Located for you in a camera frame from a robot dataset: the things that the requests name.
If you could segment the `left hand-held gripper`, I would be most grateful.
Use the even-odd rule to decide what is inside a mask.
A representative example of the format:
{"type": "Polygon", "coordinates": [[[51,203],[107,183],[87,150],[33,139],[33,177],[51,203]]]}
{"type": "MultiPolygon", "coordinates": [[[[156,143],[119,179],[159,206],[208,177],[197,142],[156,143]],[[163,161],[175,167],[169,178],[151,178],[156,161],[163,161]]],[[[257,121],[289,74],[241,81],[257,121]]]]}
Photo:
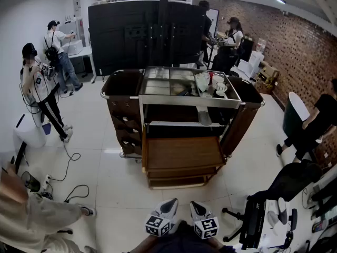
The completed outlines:
{"type": "Polygon", "coordinates": [[[172,228],[179,201],[177,198],[160,202],[155,209],[147,215],[145,220],[145,231],[147,234],[161,237],[172,228]]]}

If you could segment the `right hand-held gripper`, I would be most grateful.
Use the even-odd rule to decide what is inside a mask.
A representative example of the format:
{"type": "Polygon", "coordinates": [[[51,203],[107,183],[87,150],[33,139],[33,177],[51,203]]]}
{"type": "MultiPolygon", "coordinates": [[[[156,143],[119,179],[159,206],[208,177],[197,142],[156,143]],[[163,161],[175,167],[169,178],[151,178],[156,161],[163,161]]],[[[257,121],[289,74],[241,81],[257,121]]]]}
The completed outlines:
{"type": "Polygon", "coordinates": [[[194,232],[201,239],[213,238],[218,234],[219,221],[209,206],[198,201],[191,201],[190,210],[194,232]]]}

